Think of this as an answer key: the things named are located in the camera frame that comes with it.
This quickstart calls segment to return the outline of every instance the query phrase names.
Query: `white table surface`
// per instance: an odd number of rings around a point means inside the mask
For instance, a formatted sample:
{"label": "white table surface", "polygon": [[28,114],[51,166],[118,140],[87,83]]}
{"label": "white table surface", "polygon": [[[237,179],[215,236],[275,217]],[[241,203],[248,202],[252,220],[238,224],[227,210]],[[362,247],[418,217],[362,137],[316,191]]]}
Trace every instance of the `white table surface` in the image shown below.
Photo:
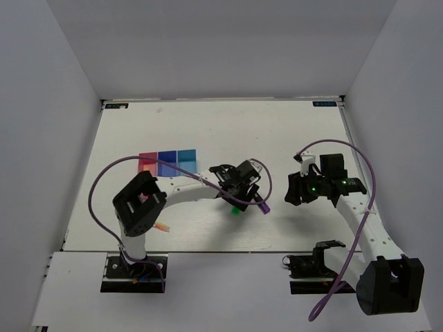
{"label": "white table surface", "polygon": [[[327,199],[299,207],[284,202],[288,174],[298,172],[293,155],[322,138],[347,140],[337,107],[309,101],[132,102],[128,109],[105,109],[89,164],[69,222],[67,251],[117,251],[116,241],[89,216],[87,196],[99,171],[117,158],[143,152],[196,149],[199,170],[247,158],[264,162],[273,176],[271,212],[250,207],[240,216],[221,199],[174,205],[158,221],[170,233],[150,230],[150,252],[302,252],[316,242],[337,239],[348,246],[353,234]],[[316,154],[343,153],[349,176],[358,176],[349,148],[324,143]],[[112,198],[136,175],[137,160],[111,169],[99,183],[93,207],[102,222],[119,233]],[[266,176],[260,193],[268,190]]]}
{"label": "white table surface", "polygon": [[334,295],[317,320],[309,312],[323,295],[292,295],[283,254],[169,255],[164,294],[100,293],[107,254],[56,252],[34,326],[49,332],[416,332],[416,313],[367,316],[355,294]]}

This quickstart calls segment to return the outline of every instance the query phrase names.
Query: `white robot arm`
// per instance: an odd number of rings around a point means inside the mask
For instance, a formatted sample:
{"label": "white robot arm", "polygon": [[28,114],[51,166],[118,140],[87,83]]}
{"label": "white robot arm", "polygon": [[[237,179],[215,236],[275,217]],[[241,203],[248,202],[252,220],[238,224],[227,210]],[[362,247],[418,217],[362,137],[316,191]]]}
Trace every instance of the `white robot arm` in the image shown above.
{"label": "white robot arm", "polygon": [[[154,225],[160,212],[174,204],[222,197],[245,211],[248,205],[239,201],[262,201],[256,184],[260,171],[258,164],[246,160],[238,167],[220,165],[198,173],[201,181],[189,176],[154,178],[149,171],[139,173],[113,200],[120,224],[122,250],[135,260],[144,259],[145,233]],[[222,196],[216,189],[219,186],[238,201]],[[270,210],[266,203],[258,206],[265,214]],[[129,265],[135,264],[126,255],[124,258]]]}
{"label": "white robot arm", "polygon": [[[300,172],[289,175],[285,201],[294,205],[310,203],[326,196],[357,236],[370,197],[358,178],[348,178],[341,154],[315,156],[306,151],[294,157]],[[424,267],[419,259],[408,258],[389,237],[379,217],[369,211],[359,235],[364,261],[353,255],[342,280],[355,291],[359,305],[367,315],[414,312],[418,309]],[[303,267],[294,259],[292,268],[312,277],[331,271],[339,273],[349,250],[340,241],[316,244],[313,255]]]}

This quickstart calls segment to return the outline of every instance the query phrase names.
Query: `black clamp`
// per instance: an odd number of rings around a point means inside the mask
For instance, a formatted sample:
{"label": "black clamp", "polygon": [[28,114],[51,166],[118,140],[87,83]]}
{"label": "black clamp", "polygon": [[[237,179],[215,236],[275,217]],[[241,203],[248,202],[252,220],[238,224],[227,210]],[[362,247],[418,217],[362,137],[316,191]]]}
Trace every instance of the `black clamp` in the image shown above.
{"label": "black clamp", "polygon": [[160,191],[156,181],[149,171],[140,172],[112,200],[127,237],[145,234],[165,206],[166,193]]}
{"label": "black clamp", "polygon": [[418,310],[424,267],[418,258],[371,261],[360,276],[356,295],[366,315],[413,313]]}
{"label": "black clamp", "polygon": [[[300,161],[300,155],[294,156]],[[358,178],[348,178],[342,154],[325,154],[320,156],[320,169],[316,164],[309,165],[309,172],[301,176],[300,172],[288,176],[289,187],[284,200],[295,206],[311,203],[320,196],[329,199],[334,207],[340,196],[352,192],[366,194],[366,188]]]}
{"label": "black clamp", "polygon": [[[256,183],[260,180],[260,175],[248,160],[245,160],[237,167],[220,165],[211,167],[209,171],[214,173],[219,179],[220,187],[236,199],[251,202],[256,197],[259,189]],[[218,194],[218,197],[222,197],[240,211],[244,212],[248,207],[248,205],[238,203],[229,197],[225,197],[223,194]]]}
{"label": "black clamp", "polygon": [[287,255],[283,258],[283,265],[290,271],[290,277],[294,279],[331,277],[335,278],[336,273],[325,266],[325,250],[333,247],[345,247],[337,240],[318,242],[312,250],[312,255],[295,256]]}

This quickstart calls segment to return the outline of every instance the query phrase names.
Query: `colored square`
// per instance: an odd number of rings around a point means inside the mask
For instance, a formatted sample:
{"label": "colored square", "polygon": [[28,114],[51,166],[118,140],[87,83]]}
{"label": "colored square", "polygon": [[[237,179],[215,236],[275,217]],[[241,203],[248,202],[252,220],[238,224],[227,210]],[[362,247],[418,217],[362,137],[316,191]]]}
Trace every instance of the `colored square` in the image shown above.
{"label": "colored square", "polygon": [[[139,154],[140,157],[150,157],[157,159],[156,152],[149,152],[147,154]],[[139,159],[138,172],[149,170],[152,176],[157,176],[157,164],[154,160]]]}
{"label": "colored square", "polygon": [[[174,166],[177,166],[177,151],[159,152],[159,159]],[[158,171],[159,176],[164,176],[164,177],[177,176],[177,171],[166,165],[159,164],[158,169],[159,169]]]}
{"label": "colored square", "polygon": [[181,161],[196,161],[197,153],[193,150],[180,150],[177,152],[179,163]]}
{"label": "colored square", "polygon": [[197,173],[197,153],[193,150],[180,150],[177,153],[179,167],[193,174]]}

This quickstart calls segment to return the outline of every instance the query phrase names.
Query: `white wall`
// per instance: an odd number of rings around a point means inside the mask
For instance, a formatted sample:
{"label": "white wall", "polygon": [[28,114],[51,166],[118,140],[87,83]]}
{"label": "white wall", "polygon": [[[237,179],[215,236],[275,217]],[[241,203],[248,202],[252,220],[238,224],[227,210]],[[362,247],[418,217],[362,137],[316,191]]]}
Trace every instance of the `white wall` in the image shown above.
{"label": "white wall", "polygon": [[0,1],[0,326],[27,331],[100,102],[44,0]]}
{"label": "white wall", "polygon": [[347,93],[395,0],[48,0],[102,99]]}
{"label": "white wall", "polygon": [[434,331],[443,331],[442,13],[441,1],[399,1],[346,98],[352,132],[374,164],[383,221],[424,264]]}

